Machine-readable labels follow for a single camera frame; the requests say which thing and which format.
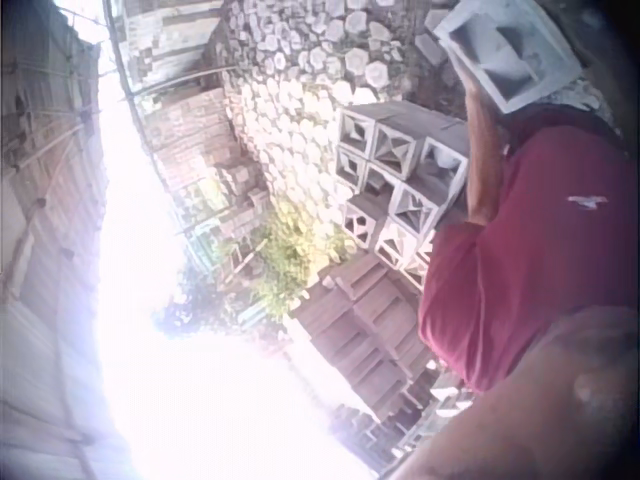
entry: maroon shirt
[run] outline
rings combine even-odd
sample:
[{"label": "maroon shirt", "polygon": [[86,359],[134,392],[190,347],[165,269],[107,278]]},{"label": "maroon shirt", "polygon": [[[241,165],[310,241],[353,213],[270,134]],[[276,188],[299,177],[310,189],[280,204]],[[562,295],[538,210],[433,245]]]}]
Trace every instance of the maroon shirt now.
[{"label": "maroon shirt", "polygon": [[[476,391],[504,379],[558,315],[638,308],[636,164],[563,126],[537,133],[506,170],[489,225],[435,236],[420,307],[420,336]],[[580,197],[600,198],[590,208]]]}]

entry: ground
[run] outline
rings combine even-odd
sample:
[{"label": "ground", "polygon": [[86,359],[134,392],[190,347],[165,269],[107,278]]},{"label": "ground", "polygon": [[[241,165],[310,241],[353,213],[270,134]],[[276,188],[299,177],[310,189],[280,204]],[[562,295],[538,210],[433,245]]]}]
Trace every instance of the ground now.
[{"label": "ground", "polygon": [[[219,26],[217,62],[238,67],[222,74],[236,134],[261,163],[276,211],[291,216],[298,210],[309,218],[320,250],[353,195],[332,175],[341,107],[406,99],[465,117],[451,64],[434,65],[414,46],[427,30],[429,6],[415,0],[237,0]],[[604,97],[585,78],[544,101],[594,110],[613,125]]]}]

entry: sky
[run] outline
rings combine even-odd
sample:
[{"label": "sky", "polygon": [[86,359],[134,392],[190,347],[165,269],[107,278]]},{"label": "sky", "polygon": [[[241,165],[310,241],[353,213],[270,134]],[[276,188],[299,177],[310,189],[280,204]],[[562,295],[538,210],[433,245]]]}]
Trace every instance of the sky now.
[{"label": "sky", "polygon": [[[58,0],[99,15],[100,0]],[[105,38],[76,20],[89,41]],[[113,69],[103,53],[101,71]],[[324,428],[323,417],[275,360],[212,334],[168,340],[151,314],[183,262],[169,203],[142,151],[117,75],[100,80],[109,186],[101,236],[96,337],[105,394],[134,465],[149,480],[372,478]]]}]

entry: person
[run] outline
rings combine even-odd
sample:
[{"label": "person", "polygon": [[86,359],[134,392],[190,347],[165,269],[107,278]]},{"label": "person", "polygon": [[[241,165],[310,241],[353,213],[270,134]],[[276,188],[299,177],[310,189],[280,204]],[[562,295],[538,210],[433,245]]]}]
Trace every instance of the person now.
[{"label": "person", "polygon": [[392,478],[600,478],[621,447],[637,454],[637,164],[592,113],[499,118],[450,56],[468,218],[435,235],[419,332],[480,395]]}]

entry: shirt logo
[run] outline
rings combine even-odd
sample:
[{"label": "shirt logo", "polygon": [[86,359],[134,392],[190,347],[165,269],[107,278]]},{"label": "shirt logo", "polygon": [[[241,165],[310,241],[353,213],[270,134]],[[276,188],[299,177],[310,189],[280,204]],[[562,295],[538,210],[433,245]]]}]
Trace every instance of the shirt logo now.
[{"label": "shirt logo", "polygon": [[584,210],[597,210],[598,204],[607,203],[608,200],[605,197],[569,197],[570,202],[575,202],[580,205]]}]

